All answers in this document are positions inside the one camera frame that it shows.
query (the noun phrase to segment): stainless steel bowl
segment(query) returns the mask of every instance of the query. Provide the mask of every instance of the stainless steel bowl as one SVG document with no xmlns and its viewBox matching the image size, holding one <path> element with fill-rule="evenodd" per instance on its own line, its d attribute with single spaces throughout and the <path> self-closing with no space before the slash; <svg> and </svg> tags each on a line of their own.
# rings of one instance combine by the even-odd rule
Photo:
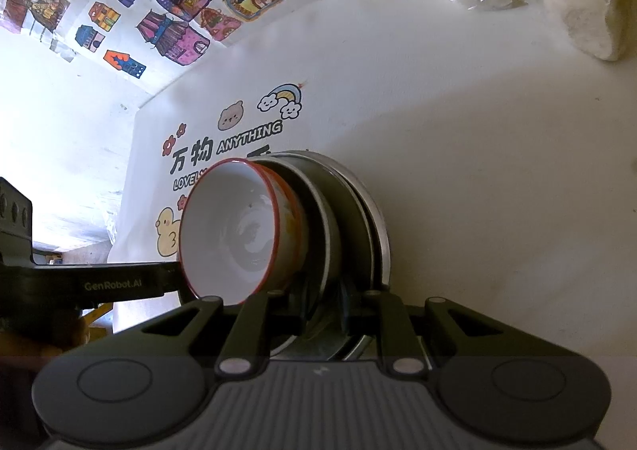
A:
<svg viewBox="0 0 637 450">
<path fill-rule="evenodd" d="M 385 225 L 385 220 L 383 219 L 383 214 L 380 212 L 378 205 L 374 202 L 374 199 L 372 199 L 372 196 L 369 194 L 364 184 L 362 184 L 361 181 L 342 164 L 324 156 L 323 154 L 317 154 L 316 152 L 310 151 L 291 150 L 288 152 L 279 152 L 278 154 L 273 155 L 295 155 L 310 161 L 315 161 L 330 170 L 337 171 L 343 176 L 352 189 L 354 189 L 354 191 L 358 194 L 359 199 L 361 199 L 361 202 L 367 211 L 369 222 L 373 226 L 373 231 L 375 232 L 375 242 L 377 244 L 376 249 L 378 257 L 380 258 L 380 265 L 377 265 L 378 269 L 375 275 L 375 285 L 377 287 L 388 288 L 391 271 L 391 250 L 389 247 L 387 227 Z"/>
<path fill-rule="evenodd" d="M 302 171 L 318 187 L 332 206 L 343 246 L 343 272 L 350 275 L 359 290 L 374 287 L 376 257 L 374 233 L 361 200 L 340 173 L 297 154 L 273 154 Z"/>
</svg>

